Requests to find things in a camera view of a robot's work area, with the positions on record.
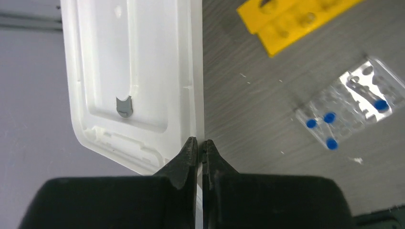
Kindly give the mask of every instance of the white plastic tray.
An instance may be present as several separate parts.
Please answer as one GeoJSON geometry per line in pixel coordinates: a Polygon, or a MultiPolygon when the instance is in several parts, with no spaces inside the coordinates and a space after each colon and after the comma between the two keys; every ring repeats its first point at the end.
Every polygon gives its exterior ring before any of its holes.
{"type": "Polygon", "coordinates": [[[79,142],[153,174],[204,140],[201,0],[61,0],[79,142]],[[133,114],[117,112],[131,96],[133,114]]]}

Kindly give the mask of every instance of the transparent plastic packaging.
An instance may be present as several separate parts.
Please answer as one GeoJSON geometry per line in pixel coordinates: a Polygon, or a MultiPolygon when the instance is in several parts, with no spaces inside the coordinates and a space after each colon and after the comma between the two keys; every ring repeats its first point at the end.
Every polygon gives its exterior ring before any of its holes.
{"type": "Polygon", "coordinates": [[[296,111],[297,119],[328,149],[405,105],[405,85],[369,58],[347,71],[296,111]]]}

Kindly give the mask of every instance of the gray floor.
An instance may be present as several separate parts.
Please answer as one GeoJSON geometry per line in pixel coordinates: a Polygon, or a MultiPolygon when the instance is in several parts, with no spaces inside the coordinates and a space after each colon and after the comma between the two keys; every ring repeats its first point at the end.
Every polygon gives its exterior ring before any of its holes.
{"type": "Polygon", "coordinates": [[[61,33],[0,31],[0,40],[0,229],[14,229],[48,179],[134,172],[77,141],[61,33]]]}
{"type": "Polygon", "coordinates": [[[334,179],[353,214],[404,204],[405,109],[336,152],[294,110],[365,55],[405,80],[405,1],[366,0],[273,59],[238,17],[243,2],[203,1],[206,138],[240,172],[334,179]],[[351,160],[357,157],[363,165],[351,160]]]}
{"type": "MultiPolygon", "coordinates": [[[[334,179],[354,214],[403,204],[405,109],[337,152],[325,150],[293,111],[366,54],[405,76],[405,1],[366,0],[274,59],[236,14],[242,3],[203,0],[206,137],[240,172],[334,179]]],[[[133,173],[77,142],[62,35],[0,37],[0,228],[13,229],[47,179],[133,173]]]]}

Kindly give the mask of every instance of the gray plastic piece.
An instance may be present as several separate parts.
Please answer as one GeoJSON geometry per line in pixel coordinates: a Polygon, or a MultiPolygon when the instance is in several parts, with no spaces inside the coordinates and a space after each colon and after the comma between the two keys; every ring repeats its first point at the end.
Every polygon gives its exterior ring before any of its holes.
{"type": "Polygon", "coordinates": [[[128,98],[124,101],[121,101],[118,98],[116,98],[116,100],[118,114],[123,118],[131,117],[132,113],[134,113],[134,111],[132,110],[131,96],[128,96],[128,98]]]}

